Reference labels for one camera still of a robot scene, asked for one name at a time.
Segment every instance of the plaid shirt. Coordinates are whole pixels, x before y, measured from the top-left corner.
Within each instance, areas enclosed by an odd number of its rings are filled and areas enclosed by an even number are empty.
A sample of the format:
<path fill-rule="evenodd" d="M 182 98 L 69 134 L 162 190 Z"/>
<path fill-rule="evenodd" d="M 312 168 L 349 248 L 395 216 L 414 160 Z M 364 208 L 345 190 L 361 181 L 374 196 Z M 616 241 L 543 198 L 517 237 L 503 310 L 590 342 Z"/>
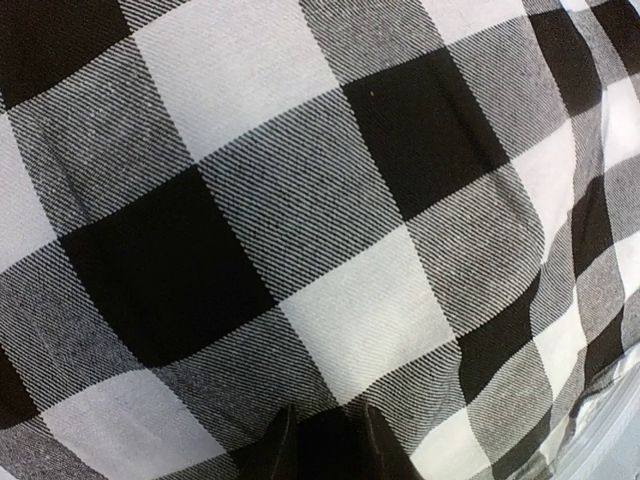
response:
<path fill-rule="evenodd" d="M 628 0 L 2 0 L 0 95 L 3 480 L 546 478 L 640 340 Z"/>

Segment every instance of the black square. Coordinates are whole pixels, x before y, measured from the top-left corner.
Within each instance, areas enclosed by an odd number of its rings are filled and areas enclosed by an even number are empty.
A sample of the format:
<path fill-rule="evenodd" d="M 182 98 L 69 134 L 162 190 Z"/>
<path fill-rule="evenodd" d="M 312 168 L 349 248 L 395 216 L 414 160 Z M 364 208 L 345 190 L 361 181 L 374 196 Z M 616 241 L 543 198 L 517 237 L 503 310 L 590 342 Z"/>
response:
<path fill-rule="evenodd" d="M 600 102 L 602 86 L 593 56 L 565 10 L 529 17 L 540 49 L 556 79 L 569 115 Z"/>
<path fill-rule="evenodd" d="M 298 426 L 298 478 L 360 478 L 358 426 L 340 408 L 315 415 Z"/>
<path fill-rule="evenodd" d="M 576 278 L 613 245 L 604 177 L 591 180 L 571 213 L 573 266 Z"/>
<path fill-rule="evenodd" d="M 636 9 L 628 0 L 609 0 L 592 10 L 629 76 L 640 72 L 640 16 Z"/>
<path fill-rule="evenodd" d="M 61 243 L 107 322 L 150 367 L 274 304 L 195 166 Z"/>
<path fill-rule="evenodd" d="M 117 0 L 4 0 L 0 91 L 6 107 L 47 90 L 128 35 Z"/>
<path fill-rule="evenodd" d="M 507 161 L 446 48 L 343 90 L 405 220 Z"/>
<path fill-rule="evenodd" d="M 491 321 L 458 339 L 462 350 L 460 387 L 467 405 L 482 392 L 500 368 L 533 339 L 530 307 L 540 275 L 520 297 Z"/>
<path fill-rule="evenodd" d="M 551 410 L 549 410 L 538 424 L 509 450 L 493 466 L 495 478 L 509 478 L 518 468 L 526 465 L 527 461 L 536 453 L 551 432 Z"/>
<path fill-rule="evenodd" d="M 624 355 L 622 346 L 622 319 L 624 308 L 611 320 L 596 339 L 587 347 L 587 356 L 584 362 L 584 385 L 591 385 L 594 377 L 613 364 Z"/>
<path fill-rule="evenodd" d="M 0 430 L 13 427 L 38 415 L 22 379 L 0 346 Z"/>

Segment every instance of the black and white plaid fabric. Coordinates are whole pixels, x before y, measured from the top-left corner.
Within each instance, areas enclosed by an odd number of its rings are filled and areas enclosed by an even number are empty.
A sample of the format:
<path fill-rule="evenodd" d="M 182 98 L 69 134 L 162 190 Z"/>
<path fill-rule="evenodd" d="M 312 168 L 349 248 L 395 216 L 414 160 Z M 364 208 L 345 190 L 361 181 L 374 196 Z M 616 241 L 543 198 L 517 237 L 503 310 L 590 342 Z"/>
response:
<path fill-rule="evenodd" d="M 2 480 L 546 478 L 640 340 L 629 0 L 3 0 L 0 92 Z"/>

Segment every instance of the white square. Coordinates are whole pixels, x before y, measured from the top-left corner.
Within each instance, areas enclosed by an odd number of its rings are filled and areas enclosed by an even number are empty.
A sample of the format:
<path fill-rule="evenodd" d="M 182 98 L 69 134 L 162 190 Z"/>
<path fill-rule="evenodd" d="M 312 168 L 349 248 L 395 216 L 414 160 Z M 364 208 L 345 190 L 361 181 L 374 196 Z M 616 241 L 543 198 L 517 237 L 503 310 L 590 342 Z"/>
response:
<path fill-rule="evenodd" d="M 196 161 L 338 87 L 296 0 L 192 0 L 134 37 Z"/>
<path fill-rule="evenodd" d="M 150 480 L 225 453 L 148 370 L 89 387 L 42 418 L 56 440 L 110 480 Z"/>
<path fill-rule="evenodd" d="M 464 408 L 434 428 L 411 460 L 424 478 L 467 480 L 491 466 Z"/>
<path fill-rule="evenodd" d="M 421 2 L 448 45 L 513 18 L 527 16 L 522 0 L 502 0 L 499 5 L 492 0 Z"/>
<path fill-rule="evenodd" d="M 454 338 L 404 225 L 280 306 L 341 404 Z"/>
<path fill-rule="evenodd" d="M 9 117 L 0 115 L 0 272 L 55 239 L 22 163 Z"/>
<path fill-rule="evenodd" d="M 560 0 L 560 3 L 569 12 L 580 12 L 591 8 L 585 0 Z"/>
<path fill-rule="evenodd" d="M 540 445 L 540 453 L 547 460 L 547 465 L 551 465 L 558 456 L 568 425 L 569 416 L 566 415 Z"/>
<path fill-rule="evenodd" d="M 628 78 L 603 93 L 602 143 L 605 170 L 640 154 L 640 102 Z"/>
<path fill-rule="evenodd" d="M 575 289 L 569 309 L 534 341 L 555 400 L 571 376 L 578 361 L 578 353 L 587 346 L 578 310 L 578 293 Z"/>
<path fill-rule="evenodd" d="M 625 301 L 640 289 L 640 232 L 615 244 Z"/>
<path fill-rule="evenodd" d="M 512 163 L 542 223 L 545 237 L 542 263 L 545 263 L 553 240 L 573 207 L 577 162 L 571 122 L 567 121 Z"/>
<path fill-rule="evenodd" d="M 16 478 L 4 468 L 0 467 L 0 480 L 16 480 Z"/>

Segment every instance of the cloth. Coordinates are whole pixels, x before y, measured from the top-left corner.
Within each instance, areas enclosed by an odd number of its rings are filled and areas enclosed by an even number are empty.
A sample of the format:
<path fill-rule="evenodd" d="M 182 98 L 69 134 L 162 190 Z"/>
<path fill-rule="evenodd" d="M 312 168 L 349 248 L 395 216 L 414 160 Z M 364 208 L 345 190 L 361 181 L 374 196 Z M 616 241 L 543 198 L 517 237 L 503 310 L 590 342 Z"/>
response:
<path fill-rule="evenodd" d="M 3 0 L 0 92 L 3 480 L 545 478 L 640 340 L 628 1 Z"/>

